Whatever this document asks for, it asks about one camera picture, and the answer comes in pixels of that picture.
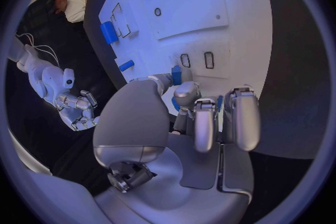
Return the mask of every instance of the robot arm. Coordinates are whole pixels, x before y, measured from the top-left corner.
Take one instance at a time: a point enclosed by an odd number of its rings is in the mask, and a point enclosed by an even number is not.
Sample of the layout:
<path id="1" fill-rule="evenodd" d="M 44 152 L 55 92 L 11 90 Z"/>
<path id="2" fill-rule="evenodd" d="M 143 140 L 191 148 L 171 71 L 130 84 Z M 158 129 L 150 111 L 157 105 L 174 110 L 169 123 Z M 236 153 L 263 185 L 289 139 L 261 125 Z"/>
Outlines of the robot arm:
<path id="1" fill-rule="evenodd" d="M 72 69 L 63 71 L 41 60 L 32 46 L 23 45 L 17 37 L 13 40 L 8 58 L 28 74 L 31 87 L 58 110 L 61 119 L 72 130 L 89 129 L 98 123 L 99 117 L 94 118 L 94 108 L 97 107 L 94 97 L 87 91 L 81 91 L 80 97 L 70 93 L 74 83 Z"/>

